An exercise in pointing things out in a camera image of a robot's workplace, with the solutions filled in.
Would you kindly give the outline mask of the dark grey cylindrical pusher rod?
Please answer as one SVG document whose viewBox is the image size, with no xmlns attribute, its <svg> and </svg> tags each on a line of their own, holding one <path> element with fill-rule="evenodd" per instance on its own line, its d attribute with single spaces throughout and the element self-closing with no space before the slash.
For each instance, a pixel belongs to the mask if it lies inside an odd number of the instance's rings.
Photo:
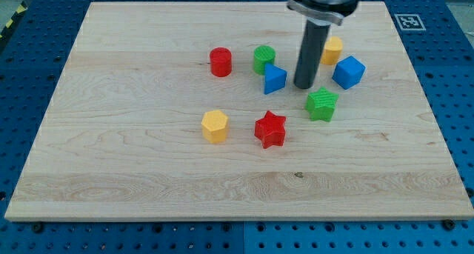
<svg viewBox="0 0 474 254">
<path fill-rule="evenodd" d="M 308 19 L 305 24 L 293 83 L 300 89 L 313 86 L 324 51 L 330 25 L 316 24 Z"/>
</svg>

